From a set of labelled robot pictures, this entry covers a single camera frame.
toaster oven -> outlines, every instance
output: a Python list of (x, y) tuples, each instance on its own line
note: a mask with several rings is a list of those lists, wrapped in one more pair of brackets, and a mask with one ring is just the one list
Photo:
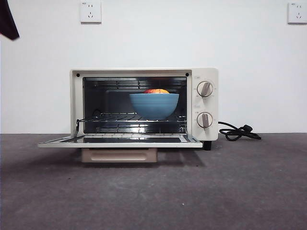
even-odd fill
[[(218, 138), (218, 71), (186, 69), (73, 69), (71, 135), (39, 143), (43, 148), (82, 148), (95, 153), (150, 148), (211, 148)], [(131, 93), (165, 89), (179, 94), (164, 120), (147, 120)]]

control panel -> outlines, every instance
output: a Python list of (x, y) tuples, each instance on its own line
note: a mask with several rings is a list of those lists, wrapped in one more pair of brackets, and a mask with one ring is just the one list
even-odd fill
[(201, 141), (218, 138), (218, 71), (192, 70), (192, 135)]

electrical outlet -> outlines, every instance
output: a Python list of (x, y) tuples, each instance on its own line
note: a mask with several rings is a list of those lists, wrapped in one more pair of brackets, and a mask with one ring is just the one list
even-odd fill
[(307, 23), (307, 2), (288, 3), (288, 23), (289, 24)]
[(81, 23), (101, 23), (101, 2), (82, 1), (80, 4)]

oven control knob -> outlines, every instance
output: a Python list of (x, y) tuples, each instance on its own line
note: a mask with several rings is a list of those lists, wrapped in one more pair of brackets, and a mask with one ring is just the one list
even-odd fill
[(213, 86), (210, 82), (202, 81), (197, 86), (197, 92), (202, 97), (208, 97), (213, 91)]
[(197, 124), (202, 128), (208, 128), (212, 125), (212, 116), (210, 113), (201, 113), (197, 116)]

dark cloth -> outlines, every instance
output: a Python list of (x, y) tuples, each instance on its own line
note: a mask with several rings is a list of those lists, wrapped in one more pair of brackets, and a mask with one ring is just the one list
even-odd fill
[(0, 34), (11, 40), (19, 37), (7, 0), (0, 0)]

